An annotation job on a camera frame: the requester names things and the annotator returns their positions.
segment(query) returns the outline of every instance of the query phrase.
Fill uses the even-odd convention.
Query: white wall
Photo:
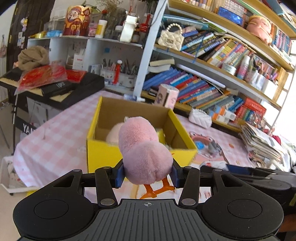
[[[10,24],[13,16],[13,12],[15,10],[15,5],[13,4],[10,8],[8,8],[1,16],[0,16],[0,41],[2,41],[2,35],[4,34],[5,45],[8,42],[8,35],[10,30]],[[0,76],[6,73],[6,57],[0,58]],[[7,89],[0,86],[0,101],[3,101],[8,98]]]

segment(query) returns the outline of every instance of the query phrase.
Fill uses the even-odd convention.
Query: screw
[[[104,198],[101,200],[101,204],[104,206],[110,206],[114,203],[115,203],[115,201],[112,198]]]
[[[192,206],[192,205],[194,205],[196,202],[195,202],[195,200],[192,199],[192,198],[185,198],[185,199],[183,199],[183,200],[181,201],[181,203],[182,203],[183,205],[186,205],[186,206]]]

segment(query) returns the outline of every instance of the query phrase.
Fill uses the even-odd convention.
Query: wooden shelf
[[[172,56],[176,59],[181,59],[183,61],[187,61],[189,63],[189,65],[195,65],[195,66],[199,67],[198,69],[196,69],[196,71],[207,75],[208,77],[224,84],[225,86],[231,88],[232,86],[230,86],[230,84],[232,84],[233,86],[236,86],[236,88],[240,92],[242,92],[243,94],[245,94],[251,98],[254,98],[254,96],[258,97],[258,98],[266,101],[267,103],[269,103],[271,106],[273,106],[277,110],[281,109],[281,106],[279,106],[276,103],[276,101],[273,101],[272,99],[267,97],[265,94],[263,94],[261,91],[257,90],[256,88],[249,85],[245,81],[231,75],[230,73],[226,72],[223,69],[220,69],[214,65],[211,65],[203,60],[195,59],[195,57],[192,55],[188,55],[183,52],[179,52],[179,51],[172,50],[172,49],[167,49],[166,47],[163,47],[163,46],[160,46],[157,44],[154,45],[154,50],[157,52],[160,52],[162,54]]]
[[[274,11],[267,7],[264,3],[259,0],[243,0],[246,4],[255,8],[257,11],[262,13],[266,18],[268,18],[274,25],[279,27],[289,38],[295,39],[296,32],[294,32],[288,24],[286,24],[282,18],[280,18]]]
[[[156,99],[154,96],[149,95],[147,91],[142,91],[141,97],[147,98],[147,99],[151,99],[151,100],[155,100]],[[189,106],[187,104],[182,104],[180,102],[177,102],[175,104],[175,108],[178,109],[178,110],[187,112],[187,113],[189,113],[191,111],[191,106]],[[215,124],[217,124],[217,125],[220,125],[220,126],[222,126],[224,128],[227,128],[229,130],[232,130],[234,132],[237,132],[237,133],[240,133],[241,132],[241,129],[238,128],[238,127],[235,127],[235,126],[232,126],[232,125],[227,125],[227,124],[225,124],[223,122],[220,122],[220,121],[217,121],[217,120],[213,120],[213,119],[212,119],[212,122],[215,123]]]
[[[182,15],[184,17],[196,16],[196,18],[206,18],[224,28],[229,30],[230,34],[235,35],[244,43],[254,48],[255,51],[264,55],[267,59],[270,59],[273,63],[278,63],[286,70],[293,71],[293,67],[278,54],[274,49],[265,44],[262,40],[257,38],[255,35],[251,34],[246,29],[238,26],[237,24],[229,21],[228,19],[219,16],[211,11],[205,10],[203,8],[194,6],[192,4],[183,2],[181,0],[168,0],[170,11]]]

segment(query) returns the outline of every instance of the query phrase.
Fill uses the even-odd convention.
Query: white quilted handbag
[[[190,111],[189,121],[206,129],[212,125],[212,118],[204,111],[195,108]]]
[[[180,33],[169,32],[170,28],[173,26],[177,26],[180,29]],[[182,48],[182,44],[184,41],[184,37],[182,36],[182,28],[177,23],[171,23],[166,30],[162,30],[160,37],[157,43],[161,46],[165,46],[167,48],[171,48],[177,51],[180,51]]]

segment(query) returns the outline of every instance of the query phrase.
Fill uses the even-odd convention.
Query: glass jar
[[[113,30],[112,32],[112,39],[119,40],[122,30],[123,30],[123,26],[117,25],[115,27],[115,30]]]

